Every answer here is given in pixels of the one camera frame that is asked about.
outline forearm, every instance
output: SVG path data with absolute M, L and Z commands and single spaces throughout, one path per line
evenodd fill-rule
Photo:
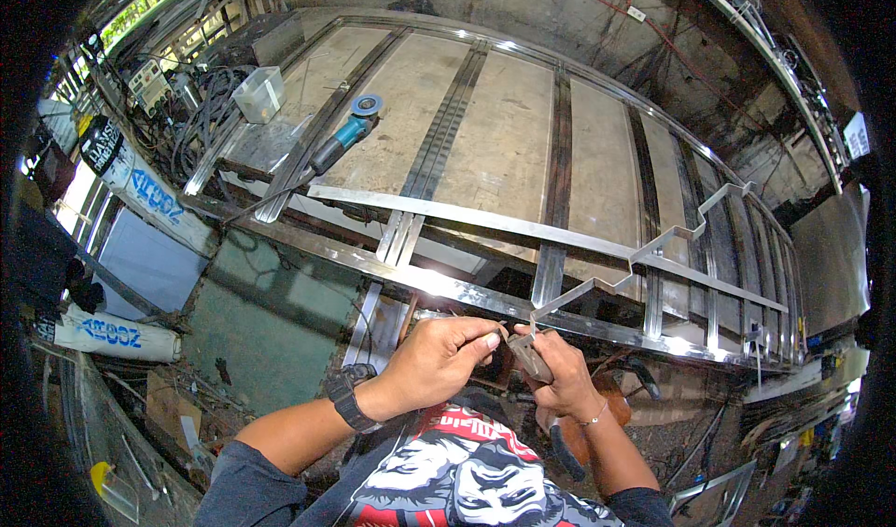
M 594 482 L 600 493 L 608 497 L 626 488 L 644 487 L 659 490 L 653 471 L 644 462 L 644 457 L 632 440 L 614 420 L 609 409 L 605 409 L 604 402 L 596 401 L 593 408 L 591 416 L 600 415 L 598 422 L 583 426 L 582 429 L 591 454 Z
M 386 421 L 400 414 L 376 379 L 355 388 L 358 408 L 374 421 Z M 237 435 L 237 440 L 257 449 L 275 467 L 297 475 L 355 431 L 340 416 L 329 399 L 318 399 L 277 410 L 253 421 Z

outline floor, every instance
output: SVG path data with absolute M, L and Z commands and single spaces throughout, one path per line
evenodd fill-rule
M 364 279 L 295 249 L 230 230 L 203 277 L 184 355 L 257 415 L 309 401 L 344 353 Z

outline concrete wall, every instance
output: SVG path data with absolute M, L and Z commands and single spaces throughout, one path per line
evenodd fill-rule
M 780 147 L 768 130 L 720 100 L 715 88 L 761 125 L 795 120 L 788 101 L 765 110 L 751 106 L 769 102 L 777 81 L 765 63 L 719 12 L 703 0 L 632 0 L 664 28 L 700 76 L 686 67 L 656 31 L 631 16 L 614 12 L 598 0 L 286 0 L 290 7 L 365 6 L 414 11 L 492 28 L 514 38 L 542 45 L 587 63 L 655 101 L 718 152 L 738 161 L 746 172 L 751 163 L 777 159 Z M 626 0 L 608 0 L 625 9 Z M 783 133 L 793 132 L 792 128 Z M 744 157 L 747 148 L 749 157 Z M 771 198 L 786 197 L 773 175 Z M 798 196 L 811 196 L 826 181 L 799 181 Z

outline yellow object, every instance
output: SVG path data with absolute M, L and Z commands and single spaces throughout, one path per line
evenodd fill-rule
M 100 461 L 96 465 L 91 467 L 91 480 L 93 481 L 93 488 L 96 488 L 97 494 L 100 496 L 103 495 L 103 480 L 106 479 L 106 475 L 112 471 L 112 465 L 106 463 L 105 461 Z
M 84 136 L 84 133 L 87 132 L 87 127 L 91 125 L 91 120 L 93 120 L 93 115 L 82 115 L 78 120 L 78 135 Z
M 815 439 L 815 429 L 810 428 L 799 435 L 799 444 L 801 447 L 809 447 Z

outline plastic container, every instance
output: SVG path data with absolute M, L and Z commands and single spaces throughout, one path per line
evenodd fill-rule
M 267 125 L 286 100 L 286 88 L 283 87 L 283 78 L 280 77 L 280 67 L 255 68 L 233 92 L 232 97 L 237 102 L 239 110 L 243 111 L 245 120 L 258 125 Z
M 92 466 L 91 480 L 93 481 L 93 488 L 97 490 L 97 494 L 104 502 L 114 507 L 124 517 L 138 525 L 140 524 L 137 491 L 130 484 L 116 476 L 112 472 L 110 464 L 100 461 Z

